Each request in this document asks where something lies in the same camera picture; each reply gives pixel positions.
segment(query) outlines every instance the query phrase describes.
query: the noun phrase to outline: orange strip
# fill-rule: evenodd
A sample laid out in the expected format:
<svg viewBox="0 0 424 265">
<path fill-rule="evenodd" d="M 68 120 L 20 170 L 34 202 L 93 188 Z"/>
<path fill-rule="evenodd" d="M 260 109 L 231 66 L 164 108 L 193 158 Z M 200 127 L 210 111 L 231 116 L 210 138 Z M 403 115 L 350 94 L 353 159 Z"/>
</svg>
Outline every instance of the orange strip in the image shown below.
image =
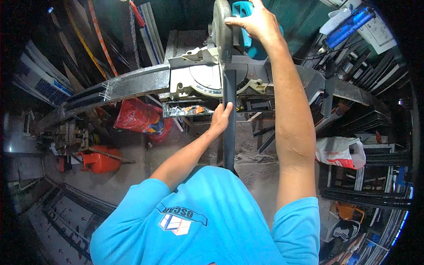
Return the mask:
<svg viewBox="0 0 424 265">
<path fill-rule="evenodd" d="M 118 72 L 115 69 L 115 66 L 112 63 L 112 60 L 110 59 L 109 53 L 106 49 L 106 44 L 103 40 L 102 33 L 100 32 L 99 23 L 97 22 L 96 13 L 94 12 L 94 5 L 92 0 L 88 0 L 88 7 L 90 9 L 91 19 L 93 20 L 94 29 L 96 30 L 97 37 L 99 38 L 100 45 L 102 46 L 103 52 L 106 55 L 106 59 L 110 65 L 110 68 L 112 68 L 112 72 L 115 76 L 118 76 Z"/>
</svg>

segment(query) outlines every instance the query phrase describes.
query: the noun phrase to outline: person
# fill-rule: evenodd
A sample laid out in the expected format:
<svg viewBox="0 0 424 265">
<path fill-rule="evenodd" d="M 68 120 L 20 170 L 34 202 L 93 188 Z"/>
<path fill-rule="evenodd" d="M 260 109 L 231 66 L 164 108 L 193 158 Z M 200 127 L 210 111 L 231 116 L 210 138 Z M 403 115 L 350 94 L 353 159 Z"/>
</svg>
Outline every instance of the person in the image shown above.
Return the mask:
<svg viewBox="0 0 424 265">
<path fill-rule="evenodd" d="M 271 61 L 280 168 L 271 231 L 231 171 L 195 168 L 226 129 L 233 110 L 228 103 L 225 110 L 217 107 L 203 135 L 168 158 L 149 179 L 130 187 L 92 235 L 94 264 L 318 264 L 312 115 L 275 16 L 260 0 L 253 4 L 251 16 L 225 22 L 257 38 Z"/>
</svg>

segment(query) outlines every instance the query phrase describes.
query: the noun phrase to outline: shirt logo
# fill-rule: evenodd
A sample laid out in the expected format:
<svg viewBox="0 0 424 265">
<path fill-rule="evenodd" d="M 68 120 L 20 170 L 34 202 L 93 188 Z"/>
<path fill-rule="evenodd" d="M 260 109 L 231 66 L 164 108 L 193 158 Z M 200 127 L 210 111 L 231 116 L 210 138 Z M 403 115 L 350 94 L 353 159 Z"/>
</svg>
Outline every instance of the shirt logo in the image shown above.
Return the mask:
<svg viewBox="0 0 424 265">
<path fill-rule="evenodd" d="M 195 211 L 185 207 L 181 207 L 181 206 L 166 207 L 165 205 L 163 205 L 163 203 L 159 203 L 156 206 L 156 209 L 163 214 L 170 214 L 180 219 L 191 221 L 191 222 L 200 222 L 204 226 L 208 225 L 208 219 L 206 218 L 206 216 L 202 214 L 198 214 Z"/>
<path fill-rule="evenodd" d="M 164 231 L 172 231 L 177 236 L 188 234 L 191 221 L 187 221 L 170 214 L 163 214 L 159 226 Z"/>
</svg>

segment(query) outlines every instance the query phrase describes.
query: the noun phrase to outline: blue t-shirt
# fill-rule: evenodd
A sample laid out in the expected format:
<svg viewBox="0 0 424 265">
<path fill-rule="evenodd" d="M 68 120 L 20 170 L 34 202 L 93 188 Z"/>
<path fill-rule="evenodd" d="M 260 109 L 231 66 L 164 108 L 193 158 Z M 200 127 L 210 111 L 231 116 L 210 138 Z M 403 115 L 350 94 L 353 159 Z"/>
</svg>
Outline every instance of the blue t-shirt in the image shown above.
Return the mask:
<svg viewBox="0 0 424 265">
<path fill-rule="evenodd" d="M 316 197 L 282 207 L 270 232 L 231 171 L 196 170 L 173 192 L 158 179 L 131 186 L 92 235 L 94 264 L 318 264 Z"/>
</svg>

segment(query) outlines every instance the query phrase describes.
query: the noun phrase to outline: wall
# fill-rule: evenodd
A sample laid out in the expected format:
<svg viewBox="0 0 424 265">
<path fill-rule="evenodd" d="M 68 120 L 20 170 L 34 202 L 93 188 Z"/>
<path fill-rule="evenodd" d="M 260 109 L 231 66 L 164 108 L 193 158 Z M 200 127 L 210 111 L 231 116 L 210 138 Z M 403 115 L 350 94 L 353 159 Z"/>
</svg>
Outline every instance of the wall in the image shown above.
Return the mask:
<svg viewBox="0 0 424 265">
<path fill-rule="evenodd" d="M 147 1 L 135 0 L 136 5 Z M 207 29 L 212 23 L 214 0 L 154 0 L 150 1 L 156 25 L 165 47 L 169 31 Z M 122 39 L 121 27 L 116 23 L 122 11 L 116 0 L 95 1 L 96 15 L 101 28 Z M 264 0 L 264 5 L 275 14 L 284 29 L 285 38 L 292 54 L 307 43 L 314 33 L 328 20 L 333 8 L 318 0 Z"/>
</svg>

